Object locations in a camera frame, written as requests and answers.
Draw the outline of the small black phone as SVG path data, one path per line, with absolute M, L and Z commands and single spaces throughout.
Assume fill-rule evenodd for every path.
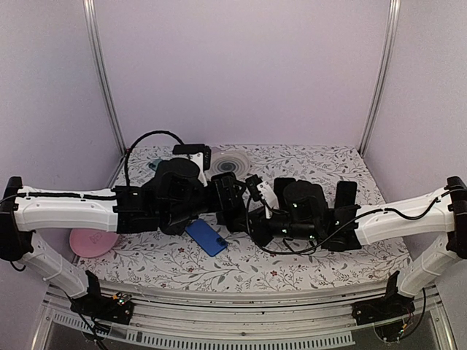
M 283 192 L 285 188 L 294 183 L 296 180 L 291 177 L 277 177 L 274 179 L 274 193 L 277 196 L 279 208 L 285 210 L 287 208 Z

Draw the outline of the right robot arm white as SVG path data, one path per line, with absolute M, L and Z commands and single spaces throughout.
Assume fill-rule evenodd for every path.
M 247 211 L 247 233 L 261 248 L 273 238 L 310 242 L 301 254 L 318 248 L 330 252 L 362 249 L 378 241 L 424 233 L 437 239 L 402 271 L 387 281 L 386 296 L 377 303 L 384 318 L 394 317 L 426 284 L 466 258 L 466 185 L 457 177 L 431 193 L 385 205 L 359 206 L 356 182 L 340 181 L 330 207 L 318 184 L 277 178 L 273 185 L 252 176 L 252 201 L 262 209 Z

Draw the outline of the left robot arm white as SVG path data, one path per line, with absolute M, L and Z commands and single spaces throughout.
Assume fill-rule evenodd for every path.
M 39 231 L 91 229 L 143 233 L 185 226 L 199 214 L 219 210 L 215 185 L 199 179 L 195 163 L 163 161 L 142 186 L 116 186 L 95 191 L 52 191 L 25 186 L 12 176 L 1 199 L 1 258 L 21 262 L 46 282 L 79 299 L 92 316 L 108 311 L 108 300 L 89 274 L 57 253 Z

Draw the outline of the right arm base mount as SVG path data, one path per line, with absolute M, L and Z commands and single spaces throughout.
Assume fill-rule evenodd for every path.
M 415 310 L 414 297 L 403 296 L 397 287 L 400 271 L 393 273 L 387 280 L 383 296 L 352 304 L 352 317 L 357 325 L 381 322 Z

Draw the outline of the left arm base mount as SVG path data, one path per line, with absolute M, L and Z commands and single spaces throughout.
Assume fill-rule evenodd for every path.
M 101 293 L 99 279 L 90 271 L 85 271 L 88 287 L 84 296 L 72 298 L 71 311 L 92 320 L 103 320 L 117 324 L 129 325 L 134 312 L 132 295 L 117 292 L 112 296 Z

